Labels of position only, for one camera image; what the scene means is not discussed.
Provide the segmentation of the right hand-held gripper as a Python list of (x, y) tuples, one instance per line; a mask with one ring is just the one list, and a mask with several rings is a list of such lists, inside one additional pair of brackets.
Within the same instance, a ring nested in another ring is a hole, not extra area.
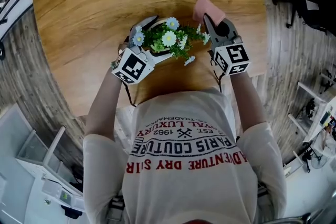
[(212, 43), (211, 58), (223, 75), (231, 76), (247, 71), (251, 61), (234, 24), (225, 18), (215, 28), (212, 19), (206, 13), (203, 21)]

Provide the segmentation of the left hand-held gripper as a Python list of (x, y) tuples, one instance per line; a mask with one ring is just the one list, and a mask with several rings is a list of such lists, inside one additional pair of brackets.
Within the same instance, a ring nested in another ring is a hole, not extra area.
[[(147, 30), (158, 20), (159, 15), (148, 17), (131, 28), (130, 37), (135, 35), (136, 26), (141, 26)], [(112, 73), (120, 80), (128, 85), (138, 84), (147, 75), (149, 75), (155, 67), (162, 61), (165, 61), (173, 56), (169, 51), (154, 53), (150, 50), (143, 50), (142, 47), (129, 44), (129, 37), (118, 48), (118, 57), (111, 64)]]

